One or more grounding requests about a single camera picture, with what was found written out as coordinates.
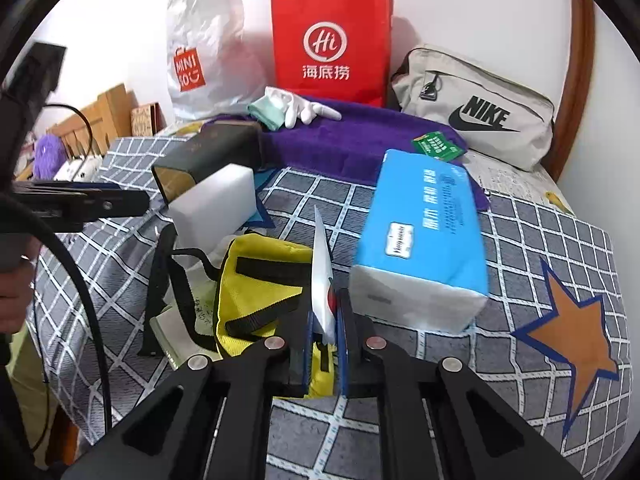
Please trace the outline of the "person's left hand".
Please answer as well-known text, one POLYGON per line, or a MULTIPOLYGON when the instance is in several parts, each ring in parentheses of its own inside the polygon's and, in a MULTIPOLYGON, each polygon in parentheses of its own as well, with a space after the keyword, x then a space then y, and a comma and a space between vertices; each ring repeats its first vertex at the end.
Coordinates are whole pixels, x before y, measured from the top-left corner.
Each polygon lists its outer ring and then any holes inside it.
POLYGON ((31 237, 18 267, 1 274, 0 333, 15 334, 25 322, 28 306, 32 303, 32 281, 35 261, 40 253, 39 240, 31 237))

